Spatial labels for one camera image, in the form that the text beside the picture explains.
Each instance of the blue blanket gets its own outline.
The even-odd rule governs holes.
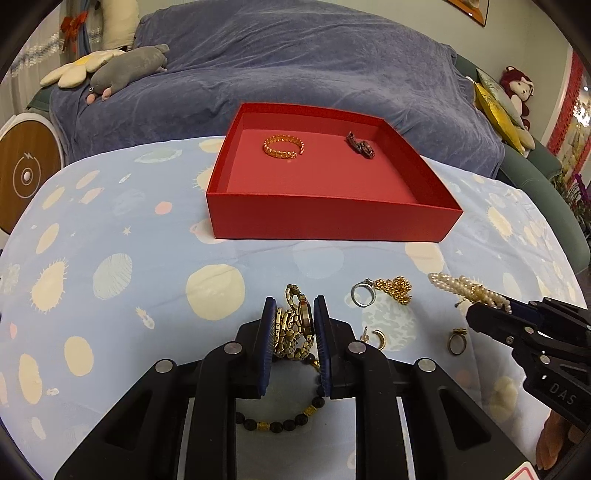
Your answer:
[[[472,105],[456,53],[376,15],[310,0],[200,0],[145,16],[135,46],[170,46],[168,72],[87,106],[56,89],[68,162],[149,142],[225,134],[241,102],[386,119],[422,155],[492,177],[504,149]]]

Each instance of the metal screw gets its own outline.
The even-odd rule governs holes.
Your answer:
[[[437,368],[437,365],[430,358],[421,358],[418,361],[418,367],[421,370],[423,370],[424,372],[430,374],[431,372],[435,371],[435,369]]]
[[[173,369],[173,363],[170,360],[161,360],[155,368],[159,374],[167,374]]]
[[[351,353],[364,353],[367,350],[367,347],[363,342],[351,342],[349,344],[349,352]]]
[[[223,351],[228,355],[236,355],[237,353],[242,352],[242,345],[238,342],[230,342],[224,345]]]

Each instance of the red box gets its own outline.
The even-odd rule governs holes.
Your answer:
[[[371,160],[345,140],[374,148]],[[304,142],[293,160],[263,142]],[[297,150],[275,143],[276,150]],[[386,121],[330,108],[244,103],[207,188],[217,238],[441,241],[462,209],[425,161]]]

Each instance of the yellow pillow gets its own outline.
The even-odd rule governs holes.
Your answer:
[[[475,83],[474,88],[476,90],[476,98],[484,110],[488,121],[501,134],[503,140],[523,155],[525,148],[521,145],[517,128],[513,125],[505,109],[480,83]]]

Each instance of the light blue tablecloth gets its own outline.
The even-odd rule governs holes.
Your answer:
[[[203,358],[259,318],[267,296],[284,305],[288,283],[309,299],[324,295],[331,316],[356,335],[364,326],[383,330],[390,358],[433,358],[532,458],[548,409],[522,390],[509,347],[471,332],[462,356],[447,352],[451,330],[466,326],[467,305],[454,308],[457,298],[427,279],[444,271],[515,299],[584,306],[529,198],[428,161],[464,209],[439,244],[216,240],[204,191],[222,140],[142,145],[76,162],[43,186],[18,222],[0,257],[0,416],[41,476],[53,478],[155,361]],[[396,275],[413,285],[409,306],[383,293],[367,309],[352,304],[353,284]],[[238,409],[284,420],[314,389],[311,368],[282,362],[268,395],[238,401]],[[354,449],[354,402],[328,401],[296,432],[239,427],[239,477],[352,479]]]

